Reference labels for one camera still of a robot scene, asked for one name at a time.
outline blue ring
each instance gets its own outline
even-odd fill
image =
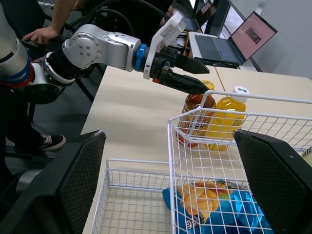
[[[4,82],[5,83],[10,83],[10,84],[19,84],[19,83],[23,83],[24,81],[26,81],[28,78],[29,78],[29,75],[30,75],[30,57],[27,53],[27,64],[26,66],[23,68],[23,70],[21,70],[20,72],[18,72],[17,74],[15,75],[12,75],[12,76],[6,76],[4,77]],[[11,79],[15,79],[15,78],[18,78],[20,77],[21,75],[24,75],[24,77],[22,79],[19,79],[19,80],[15,80],[15,81],[12,81]]]
[[[137,72],[140,71],[140,66],[141,66],[141,62],[144,58],[144,52],[145,52],[145,48],[146,48],[146,44],[141,44],[140,48],[137,50],[136,52],[136,65],[135,65],[135,70]]]

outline black shoe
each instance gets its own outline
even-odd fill
[[[40,150],[57,150],[66,142],[66,138],[63,135],[44,135],[42,137],[44,142],[38,148]]]

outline wire basket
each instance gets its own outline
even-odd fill
[[[162,197],[169,187],[169,173],[110,168],[110,161],[168,166],[168,162],[108,159],[91,233],[171,233],[170,211]]]
[[[168,122],[171,215],[176,233],[192,229],[201,234],[273,233],[249,188],[233,133],[241,128],[270,135],[302,153],[312,145],[312,118],[203,108],[211,94],[312,101],[207,91],[197,109]]]

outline bottle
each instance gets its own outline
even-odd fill
[[[215,85],[210,80],[202,80],[202,82],[210,90],[215,89]],[[203,94],[201,95],[189,94],[185,99],[185,104],[184,104],[182,113],[194,110],[197,107],[199,107],[202,99],[203,99]],[[207,99],[203,107],[215,109],[215,100],[211,95],[207,96]],[[178,128],[185,134],[205,137],[205,131],[203,129],[207,124],[210,123],[210,120],[213,114],[214,114],[213,112],[203,112],[203,113],[198,112],[198,113],[194,113],[193,115],[183,116],[178,124]],[[195,126],[195,131],[194,131],[194,128],[192,129],[190,128],[192,127],[191,125],[195,121],[196,116],[199,116],[199,117],[198,117],[197,124]],[[183,136],[179,135],[178,138],[179,138],[180,143],[185,143]],[[194,146],[197,146],[197,143],[189,144],[189,147],[194,147]]]
[[[249,91],[242,86],[236,86],[233,89],[233,93],[249,94]],[[246,101],[247,97],[224,97],[217,103],[216,109],[245,112]],[[233,133],[242,125],[244,118],[244,115],[215,112],[213,120],[209,126],[206,126],[206,138],[215,140],[232,140]],[[208,148],[212,151],[225,151],[227,146],[220,143],[217,145],[208,144]]]

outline chip bag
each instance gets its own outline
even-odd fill
[[[185,184],[174,193],[180,234],[273,234],[247,186],[217,180]],[[169,188],[163,198],[170,209]]]

